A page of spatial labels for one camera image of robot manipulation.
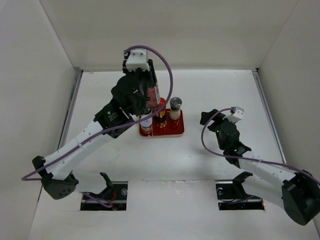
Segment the dark sauce glass bottle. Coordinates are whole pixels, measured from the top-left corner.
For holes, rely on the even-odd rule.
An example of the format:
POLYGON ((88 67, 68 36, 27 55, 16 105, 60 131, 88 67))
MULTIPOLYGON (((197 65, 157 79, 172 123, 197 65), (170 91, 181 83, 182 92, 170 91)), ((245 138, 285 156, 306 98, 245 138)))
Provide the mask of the dark sauce glass bottle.
POLYGON ((155 73, 151 74, 151 83, 149 85, 147 95, 150 98, 150 100, 148 101, 148 107, 150 109, 158 108, 161 103, 161 97, 159 92, 158 80, 155 73))

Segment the silver lid jar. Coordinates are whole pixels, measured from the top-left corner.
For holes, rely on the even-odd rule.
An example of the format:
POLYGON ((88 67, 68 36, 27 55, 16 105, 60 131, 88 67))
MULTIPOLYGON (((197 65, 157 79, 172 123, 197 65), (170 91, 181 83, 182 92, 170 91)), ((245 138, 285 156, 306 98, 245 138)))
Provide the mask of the silver lid jar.
POLYGON ((170 111, 169 117, 172 120, 178 120, 181 116, 181 106, 182 106, 182 99, 179 97, 172 97, 169 101, 170 104, 170 111))

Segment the small jar pink label lid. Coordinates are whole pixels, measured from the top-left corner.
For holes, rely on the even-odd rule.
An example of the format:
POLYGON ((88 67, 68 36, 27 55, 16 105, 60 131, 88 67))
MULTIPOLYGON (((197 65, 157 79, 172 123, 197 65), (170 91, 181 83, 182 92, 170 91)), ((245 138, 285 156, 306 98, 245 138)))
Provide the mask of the small jar pink label lid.
POLYGON ((143 135, 149 135, 153 132, 153 118, 149 117, 139 123, 143 135))

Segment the red lid sauce jar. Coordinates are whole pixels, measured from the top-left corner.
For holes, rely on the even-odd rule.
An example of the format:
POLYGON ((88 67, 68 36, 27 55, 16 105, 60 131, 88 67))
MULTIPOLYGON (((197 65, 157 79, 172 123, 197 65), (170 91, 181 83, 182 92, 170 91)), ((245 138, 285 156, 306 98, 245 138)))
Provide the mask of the red lid sauce jar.
POLYGON ((166 100, 161 97, 160 98, 160 104, 159 104, 159 108, 162 108, 162 111, 160 111, 159 113, 157 113, 155 116, 154 116, 154 119, 155 119, 155 122, 156 124, 158 125, 159 128, 164 128, 167 124, 166 122, 166 108, 165 108, 165 102, 166 100))

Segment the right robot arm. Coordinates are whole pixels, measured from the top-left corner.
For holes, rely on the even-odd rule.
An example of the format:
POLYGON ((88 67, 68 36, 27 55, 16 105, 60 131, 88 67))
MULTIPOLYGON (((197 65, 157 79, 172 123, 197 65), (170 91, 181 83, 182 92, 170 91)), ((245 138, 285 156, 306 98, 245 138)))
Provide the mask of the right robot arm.
POLYGON ((253 157, 252 149, 240 141, 236 126, 243 117, 244 110, 236 106, 203 111, 200 118, 202 129, 216 135, 222 153, 214 155, 243 171, 232 180, 233 194, 240 199, 266 199, 282 208, 295 223, 307 225, 320 213, 320 182, 308 171, 253 157))

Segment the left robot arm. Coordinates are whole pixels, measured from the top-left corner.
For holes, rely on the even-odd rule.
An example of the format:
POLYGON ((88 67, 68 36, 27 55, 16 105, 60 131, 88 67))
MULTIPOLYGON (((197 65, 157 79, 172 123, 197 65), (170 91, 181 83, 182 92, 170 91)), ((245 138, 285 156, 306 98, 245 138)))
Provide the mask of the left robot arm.
POLYGON ((32 160, 44 190, 60 200, 77 189, 74 168, 103 145, 115 140, 137 122, 133 117, 150 110, 151 89, 157 86, 152 59, 123 62, 124 75, 111 89, 112 98, 74 139, 47 156, 32 160))

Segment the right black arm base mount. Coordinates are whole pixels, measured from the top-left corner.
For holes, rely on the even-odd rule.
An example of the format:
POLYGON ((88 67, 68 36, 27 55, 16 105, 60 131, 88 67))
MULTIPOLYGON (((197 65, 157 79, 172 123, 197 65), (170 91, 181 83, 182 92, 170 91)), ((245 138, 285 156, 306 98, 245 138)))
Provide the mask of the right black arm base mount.
POLYGON ((242 184, 253 174, 242 172, 233 179, 215 182, 218 208, 220 211, 265 210, 262 198, 247 194, 242 184))

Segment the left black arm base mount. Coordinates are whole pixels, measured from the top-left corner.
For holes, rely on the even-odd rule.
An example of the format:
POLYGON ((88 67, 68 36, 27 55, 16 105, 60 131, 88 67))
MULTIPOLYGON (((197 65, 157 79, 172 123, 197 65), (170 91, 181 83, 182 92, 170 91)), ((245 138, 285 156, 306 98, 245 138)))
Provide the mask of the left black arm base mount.
POLYGON ((127 181, 111 181, 106 173, 100 173, 104 179, 104 188, 99 193, 87 192, 82 195, 81 211, 126 211, 128 186, 127 181))

